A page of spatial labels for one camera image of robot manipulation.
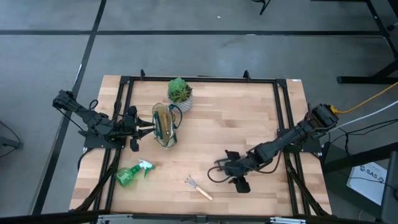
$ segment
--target wooden table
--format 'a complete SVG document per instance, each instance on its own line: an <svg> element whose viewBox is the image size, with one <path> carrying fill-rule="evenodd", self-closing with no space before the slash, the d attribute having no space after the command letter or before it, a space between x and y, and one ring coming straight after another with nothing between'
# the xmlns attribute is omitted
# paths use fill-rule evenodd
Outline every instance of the wooden table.
<svg viewBox="0 0 398 224"><path fill-rule="evenodd" d="M98 95L97 112L112 115L120 76L104 76ZM163 149L152 134L139 141L140 151L132 152L129 140L122 150L120 167L132 167L138 159L155 165L144 179L144 172L126 189L116 184L112 212L174 213L207 215L292 215L284 160L273 174L250 172L246 179L248 194L238 194L233 184L216 184L207 176L214 161L225 158L225 149L244 154L260 142L274 140L278 128L273 87L263 83L189 83L193 88L193 108L184 114L177 130L178 143ZM307 111L300 80L287 80L295 123ZM122 102L126 97L124 90ZM151 109L158 102L168 103L167 82L134 82L131 105L138 116L152 121ZM283 93L280 90L282 105ZM287 118L284 110L284 121ZM100 176L104 149L94 149L81 162L70 208L79 206L93 190ZM324 210L331 212L319 160L301 153L305 183ZM272 170L275 161L263 170ZM191 175L213 197L209 201L184 183ZM213 179L225 178L212 172ZM100 208L104 208L108 186L105 186ZM303 212L300 191L296 187L299 211Z"/></svg>

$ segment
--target green spray bottle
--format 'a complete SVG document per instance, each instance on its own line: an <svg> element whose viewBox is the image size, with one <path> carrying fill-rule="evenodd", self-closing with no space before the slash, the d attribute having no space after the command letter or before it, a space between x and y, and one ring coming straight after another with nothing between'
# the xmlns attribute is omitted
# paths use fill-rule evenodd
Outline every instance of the green spray bottle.
<svg viewBox="0 0 398 224"><path fill-rule="evenodd" d="M134 179L134 176L142 169L145 169L144 178L147 177L147 174L150 170L155 169L155 166L150 162L139 159L139 164L135 165L132 168L121 168L116 173L116 180L118 180L119 184L122 187L127 187L131 181Z"/></svg>

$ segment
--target yellow cable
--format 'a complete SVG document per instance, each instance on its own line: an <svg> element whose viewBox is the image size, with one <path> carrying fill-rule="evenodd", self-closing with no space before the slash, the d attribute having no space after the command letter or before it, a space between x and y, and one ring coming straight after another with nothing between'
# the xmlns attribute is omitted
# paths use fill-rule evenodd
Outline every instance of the yellow cable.
<svg viewBox="0 0 398 224"><path fill-rule="evenodd" d="M390 90L392 87L394 87L394 86L396 86L396 85L398 85L398 82L396 82L395 84L392 84L391 86L389 86L389 87L386 88L385 90L383 90L383 91L381 91L380 93L378 93L378 94L376 94L376 95L370 97L369 99L367 99L367 100L365 100L364 102L362 102L362 103L360 103L360 104L354 106L353 108L351 108L351 109L349 109L349 110L340 111L340 110L336 109L335 106L333 106L333 105L330 106L330 109L331 109L335 114L351 112L351 111L355 110L356 108L359 108L360 106L364 105L365 103L367 103L367 102L369 102L369 101L375 99L376 97L380 96L381 94L385 93L386 91Z"/></svg>

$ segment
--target metal tines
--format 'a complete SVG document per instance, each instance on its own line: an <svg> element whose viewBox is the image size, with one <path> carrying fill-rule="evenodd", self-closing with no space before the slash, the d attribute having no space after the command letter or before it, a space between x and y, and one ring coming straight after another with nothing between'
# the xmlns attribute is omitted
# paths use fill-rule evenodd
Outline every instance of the metal tines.
<svg viewBox="0 0 398 224"><path fill-rule="evenodd" d="M189 177L184 182L193 188L198 187L197 183L192 179L191 175L189 175Z"/></svg>

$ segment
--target potted plant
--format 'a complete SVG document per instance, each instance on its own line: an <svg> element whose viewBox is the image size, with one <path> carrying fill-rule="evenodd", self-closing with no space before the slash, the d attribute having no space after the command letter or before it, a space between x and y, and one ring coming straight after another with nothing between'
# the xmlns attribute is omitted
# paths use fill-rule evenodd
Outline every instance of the potted plant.
<svg viewBox="0 0 398 224"><path fill-rule="evenodd" d="M170 103L178 106L183 113L191 109L192 88L182 78L169 81L168 95Z"/></svg>

